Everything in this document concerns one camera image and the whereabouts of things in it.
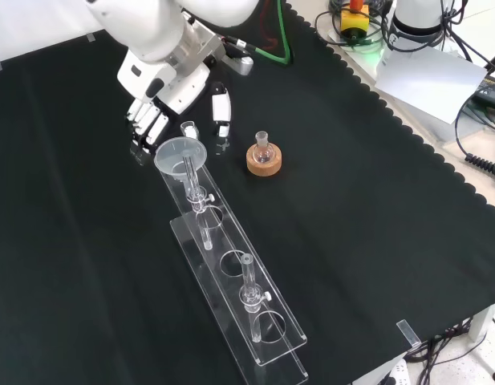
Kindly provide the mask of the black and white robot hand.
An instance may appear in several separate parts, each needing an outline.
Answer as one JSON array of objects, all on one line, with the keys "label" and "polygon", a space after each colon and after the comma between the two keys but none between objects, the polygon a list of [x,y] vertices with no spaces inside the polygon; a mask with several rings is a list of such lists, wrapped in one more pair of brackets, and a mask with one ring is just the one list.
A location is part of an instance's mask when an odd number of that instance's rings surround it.
[{"label": "black and white robot hand", "polygon": [[117,79],[133,98],[125,120],[131,135],[129,152],[138,164],[146,165],[154,157],[174,119],[196,103],[215,62],[209,55],[183,76],[166,62],[146,63],[127,52]]}]

